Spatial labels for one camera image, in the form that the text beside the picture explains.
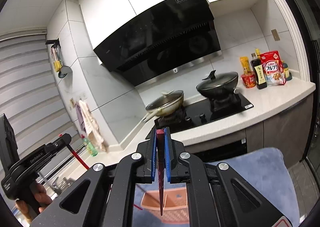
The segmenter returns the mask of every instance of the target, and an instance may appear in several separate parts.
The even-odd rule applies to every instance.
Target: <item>cooking pot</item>
[[[169,93],[161,93],[162,96],[150,103],[146,107],[144,122],[147,122],[154,116],[167,116],[179,109],[184,100],[183,91],[172,91]]]
[[[229,72],[215,75],[215,70],[196,87],[197,91],[209,99],[222,100],[230,93],[239,93],[238,73]]]

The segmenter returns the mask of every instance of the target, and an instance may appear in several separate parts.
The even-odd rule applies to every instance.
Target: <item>hand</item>
[[[44,188],[44,186],[42,184],[37,184],[37,189],[39,191],[39,193],[34,194],[35,199],[39,202],[39,203],[43,203],[46,205],[49,205],[52,203],[52,199],[50,198],[49,195],[47,195],[47,192]],[[25,217],[26,221],[28,223],[31,223],[32,219],[31,216],[28,213],[28,206],[26,204],[25,201],[22,200],[17,200],[16,201],[16,207],[17,209],[23,214],[23,216]],[[40,207],[39,208],[39,212],[42,213],[43,210],[46,209],[46,207]]]

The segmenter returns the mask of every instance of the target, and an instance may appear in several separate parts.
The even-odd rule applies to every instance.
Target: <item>soy sauce bottle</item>
[[[256,53],[252,53],[252,60],[250,61],[252,70],[254,72],[254,77],[256,79],[256,86],[258,89],[263,89],[267,87],[267,81],[264,76],[261,60],[257,58]]]

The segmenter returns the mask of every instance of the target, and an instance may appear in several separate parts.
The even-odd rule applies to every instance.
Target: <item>metal bolt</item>
[[[227,170],[229,168],[229,165],[227,163],[223,163],[222,162],[222,163],[219,164],[219,168],[221,170]]]
[[[103,169],[103,165],[100,164],[100,163],[95,164],[95,165],[93,166],[93,170],[94,170],[94,171],[100,171],[101,169]]]
[[[190,154],[188,152],[182,152],[180,154],[180,158],[188,159],[188,158],[190,158]]]
[[[142,157],[142,155],[140,153],[133,153],[131,155],[131,158],[134,160],[140,159]]]

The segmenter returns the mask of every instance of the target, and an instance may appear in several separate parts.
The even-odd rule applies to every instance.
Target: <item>beige towel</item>
[[[105,141],[100,134],[99,125],[89,111],[88,105],[84,101],[79,100],[79,106],[89,140],[95,147],[98,147],[102,151],[106,151]]]

